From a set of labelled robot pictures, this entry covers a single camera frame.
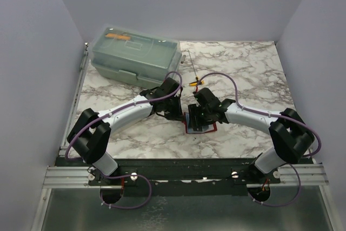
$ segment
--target plastic storage box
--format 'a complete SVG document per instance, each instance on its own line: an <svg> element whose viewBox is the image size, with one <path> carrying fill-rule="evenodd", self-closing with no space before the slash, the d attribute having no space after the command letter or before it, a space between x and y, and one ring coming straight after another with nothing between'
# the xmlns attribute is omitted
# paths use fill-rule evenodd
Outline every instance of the plastic storage box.
<svg viewBox="0 0 346 231"><path fill-rule="evenodd" d="M109 25L90 48L91 64L102 76L146 89L160 86L182 57L179 41Z"/></svg>

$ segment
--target dark gray floor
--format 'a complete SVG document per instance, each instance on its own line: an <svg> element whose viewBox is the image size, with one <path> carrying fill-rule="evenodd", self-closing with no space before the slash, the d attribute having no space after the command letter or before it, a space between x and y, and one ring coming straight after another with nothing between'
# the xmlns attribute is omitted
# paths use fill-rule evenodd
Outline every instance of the dark gray floor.
<svg viewBox="0 0 346 231"><path fill-rule="evenodd" d="M271 203L285 202L296 187L272 188ZM318 187L304 187L298 201L284 208L268 208L249 197L153 197L136 210L101 206L99 191L54 190L44 231L329 231L330 223ZM142 198L123 198L132 206Z"/></svg>

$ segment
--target marble tabletop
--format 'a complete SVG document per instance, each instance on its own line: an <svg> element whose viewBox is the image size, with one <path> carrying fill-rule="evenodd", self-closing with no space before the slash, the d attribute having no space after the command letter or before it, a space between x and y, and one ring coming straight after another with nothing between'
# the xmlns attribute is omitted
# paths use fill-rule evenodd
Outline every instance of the marble tabletop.
<svg viewBox="0 0 346 231"><path fill-rule="evenodd" d="M187 53L198 76L212 71L229 74L237 83L239 101L268 110L294 108L274 42L181 42L187 56L180 64L183 85L195 80ZM221 75L205 78L205 86L221 101L234 99L234 87ZM86 108L94 111L121 105L139 94L141 88L102 77L89 64L77 107L77 117ZM183 111L195 103L193 87L184 87ZM189 135L181 122L152 115L111 136L107 151L114 158L231 158L256 157L272 146L270 136L237 124L217 124L213 133ZM71 157L78 156L72 149Z"/></svg>

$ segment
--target screwdriver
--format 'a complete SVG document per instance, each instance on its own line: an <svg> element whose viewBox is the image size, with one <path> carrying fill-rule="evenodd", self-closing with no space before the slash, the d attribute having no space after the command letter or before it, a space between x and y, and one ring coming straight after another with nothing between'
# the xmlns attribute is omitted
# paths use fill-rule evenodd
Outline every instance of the screwdriver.
<svg viewBox="0 0 346 231"><path fill-rule="evenodd" d="M194 63L192 62L190 50L188 50L188 53L189 53L189 56L190 56L192 68L194 69L194 73L195 73L195 75L196 75L196 81L193 81L193 82L189 83L188 86L190 86L190 87L195 87L195 86L197 86L197 83L198 83L198 81L199 81L199 78L198 78L198 76L197 76Z"/></svg>

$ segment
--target cable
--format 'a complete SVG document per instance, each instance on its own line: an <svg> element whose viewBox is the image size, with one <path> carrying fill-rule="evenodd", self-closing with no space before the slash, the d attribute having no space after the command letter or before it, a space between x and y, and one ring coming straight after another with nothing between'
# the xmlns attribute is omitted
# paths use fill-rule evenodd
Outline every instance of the cable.
<svg viewBox="0 0 346 231"><path fill-rule="evenodd" d="M164 97L155 98L155 99L153 99L153 100L138 101L138 102L136 102L136 104L144 104L144 103L157 102L157 101L161 101L161 100L164 100L164 99L166 99L166 98L169 98L169 97L171 97L171 96L174 96L174 95L180 90L180 88L182 87L183 78L182 78L182 75L180 75L180 73L178 73L178 72L176 72L176 71L170 71L169 73L166 74L165 79L166 79L166 78L168 77L168 75L170 75L170 74L176 74L176 75L178 75L178 77L179 77L179 79L180 79L179 86L178 86L178 88L177 88L175 91L173 91L171 94L168 94L168 95L166 95L166 96L164 96ZM110 112L110 113L108 113L108 114L105 114L105 115L103 115L103 116L101 116L101 117L99 117L99 118L97 118L97 119L91 121L89 124L87 124L85 127L83 127L83 128L81 129L81 131L79 131L79 132L73 137L73 139L71 140L70 144L67 146L66 152L65 152L65 160L66 160L66 161L70 161L70 162L71 162L71 161L82 161L83 159L80 158L80 157L78 157L78 158L69 158L69 153L70 153L71 147L74 145L74 143L76 142L76 140L80 137L80 135L81 135L84 131L86 131L87 129L89 129L89 127L91 127L91 126L92 126L93 124L95 124L96 122L98 122L98 121L100 121L100 120L103 120L103 119L105 119L105 118L107 118L107 117L110 117L111 115L113 115L113 114L115 114L115 113L118 113L119 111L121 111L121 110L123 110L123 109L125 109L125 108L132 107L133 105L136 105L136 104L135 104L135 103L126 104L126 105L124 105L124 106L122 106L122 107L120 107L120 108L117 108L117 109L113 110L112 112Z"/></svg>
<svg viewBox="0 0 346 231"><path fill-rule="evenodd" d="M211 73L208 73L208 74L204 75L202 78L200 78L199 81L197 82L197 85L200 85L202 79L204 79L205 77L208 77L210 75L222 75L222 76L225 76L225 77L227 77L228 79L231 80L231 82L233 83L234 88L235 88L235 100L236 100L236 104L237 104L238 107L240 107L240 108L242 108L242 109L244 109L244 110L246 110L248 112L256 113L256 114L259 114L259 115L262 115L262 116L269 116L269 117L272 116L272 117L283 118L285 120L288 120L288 121L291 121L293 123L296 123L296 124L298 124L298 125L300 125L302 127L305 127L307 130L311 131L315 135L315 137L317 139L318 146L317 146L317 149L315 151L313 151L310 154L304 155L303 157L313 156L313 155L317 154L321 150L321 148L322 148L322 141L321 141L320 136L317 134L317 132L315 132L312 128L308 127L306 124L304 124L304 123L302 123L302 122L300 122L298 120L295 120L295 119L293 119L291 117L287 117L287 116L283 116L283 115L277 115L277 114L270 114L269 115L266 112L258 111L256 109L247 108L247 107L241 105L239 103L239 100L238 100L237 84L236 84L236 82L233 80L233 78L231 76L229 76L229 75L227 75L227 74L225 74L223 72L211 72Z"/></svg>
<svg viewBox="0 0 346 231"><path fill-rule="evenodd" d="M298 199L298 197L300 196L300 194L302 192L302 181L301 181L301 178L299 177L299 173L298 173L297 169L292 164L290 164L290 163L287 163L287 164L289 166L291 166L292 169L296 172L297 178L298 178L298 191L297 191L296 195L294 196L294 198L292 200L290 200L289 202L286 202L283 204L269 204L269 203L261 202L261 201L254 199L254 197L252 197L251 194L249 193L249 196L252 198L252 201L256 202L257 204L266 206L266 207L279 208L279 207L285 207L285 206L291 205L292 203L294 203Z"/></svg>
<svg viewBox="0 0 346 231"><path fill-rule="evenodd" d="M151 184L150 184L150 181L149 181L146 177L144 177L143 175L140 175L140 174L137 174L137 175L128 174L128 175L121 175L121 176L109 177L109 176L104 175L103 173L100 173L100 174L101 174L104 178L110 179L110 180L116 180L116 179L121 179L121 178L126 178L126 177L138 176L138 177L140 177L140 178L143 178L143 179L147 182L147 184L148 184L148 186L149 186L149 195L148 195L148 197L145 199L144 202L142 202L142 203L139 204L139 205L132 206L132 207L123 207L123 206L117 206L117 205L114 205L114 204L107 204L107 203L105 203L104 200L103 200L103 194L102 194L102 192L100 193L100 199L102 200L102 204L101 204L101 205L104 205L104 204L105 204L105 205L108 206L108 207L119 208L119 209L136 209L136 208L143 207L145 204L147 204L147 203L149 202L149 200L150 200L150 198L151 198L151 193L152 193Z"/></svg>

